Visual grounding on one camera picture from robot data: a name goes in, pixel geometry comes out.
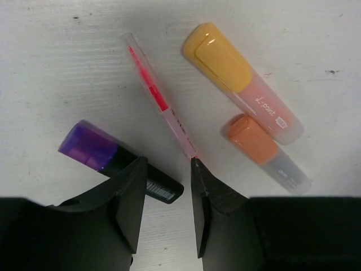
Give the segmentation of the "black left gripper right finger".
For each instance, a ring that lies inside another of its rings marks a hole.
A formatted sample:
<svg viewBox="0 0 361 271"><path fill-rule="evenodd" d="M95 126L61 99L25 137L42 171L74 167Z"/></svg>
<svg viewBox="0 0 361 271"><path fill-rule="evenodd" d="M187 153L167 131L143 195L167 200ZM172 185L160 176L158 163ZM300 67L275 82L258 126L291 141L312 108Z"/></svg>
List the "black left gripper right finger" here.
<svg viewBox="0 0 361 271"><path fill-rule="evenodd" d="M246 198L197 158L191 193L204 270L360 269L359 198Z"/></svg>

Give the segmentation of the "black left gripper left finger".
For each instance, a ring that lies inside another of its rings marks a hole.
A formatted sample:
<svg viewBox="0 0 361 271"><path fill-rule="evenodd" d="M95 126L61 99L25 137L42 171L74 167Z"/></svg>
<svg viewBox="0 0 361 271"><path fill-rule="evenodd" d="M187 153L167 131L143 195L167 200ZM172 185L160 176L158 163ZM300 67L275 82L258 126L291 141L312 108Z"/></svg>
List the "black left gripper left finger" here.
<svg viewBox="0 0 361 271"><path fill-rule="evenodd" d="M129 270L137 251L147 159L58 206L1 199L2 270Z"/></svg>

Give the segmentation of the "orange cap clear highlighter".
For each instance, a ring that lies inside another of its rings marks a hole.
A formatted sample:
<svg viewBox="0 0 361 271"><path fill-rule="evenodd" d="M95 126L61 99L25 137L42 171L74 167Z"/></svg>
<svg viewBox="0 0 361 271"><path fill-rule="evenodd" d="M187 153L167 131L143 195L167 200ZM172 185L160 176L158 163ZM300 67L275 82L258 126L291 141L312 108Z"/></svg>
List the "orange cap clear highlighter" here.
<svg viewBox="0 0 361 271"><path fill-rule="evenodd" d="M311 189L312 180L250 116L234 116L223 125L221 133L291 194L301 195Z"/></svg>

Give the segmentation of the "thin pink highlighter pen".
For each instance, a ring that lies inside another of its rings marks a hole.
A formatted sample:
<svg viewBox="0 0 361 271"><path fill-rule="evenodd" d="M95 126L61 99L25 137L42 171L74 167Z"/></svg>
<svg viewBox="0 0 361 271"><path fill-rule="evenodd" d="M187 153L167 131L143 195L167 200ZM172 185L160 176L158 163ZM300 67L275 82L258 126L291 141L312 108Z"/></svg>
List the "thin pink highlighter pen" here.
<svg viewBox="0 0 361 271"><path fill-rule="evenodd" d="M177 114L171 104L166 100L162 93L161 85L157 82L157 78L144 55L141 47L136 42L132 33L125 33L121 36L125 43L126 51L135 67L140 80L160 111L162 118L166 121L168 127L172 131L174 137L180 144L184 154L189 159L197 157L197 151L192 144L183 124L179 120Z"/></svg>

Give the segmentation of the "yellow cap pink highlighter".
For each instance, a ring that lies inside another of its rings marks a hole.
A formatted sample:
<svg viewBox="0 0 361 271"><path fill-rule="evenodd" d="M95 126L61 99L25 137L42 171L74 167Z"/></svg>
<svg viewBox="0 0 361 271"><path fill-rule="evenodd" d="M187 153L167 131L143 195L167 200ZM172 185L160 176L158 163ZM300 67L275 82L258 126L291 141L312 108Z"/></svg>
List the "yellow cap pink highlighter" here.
<svg viewBox="0 0 361 271"><path fill-rule="evenodd" d="M213 23L195 28L182 53L276 142L290 145L302 135L299 119Z"/></svg>

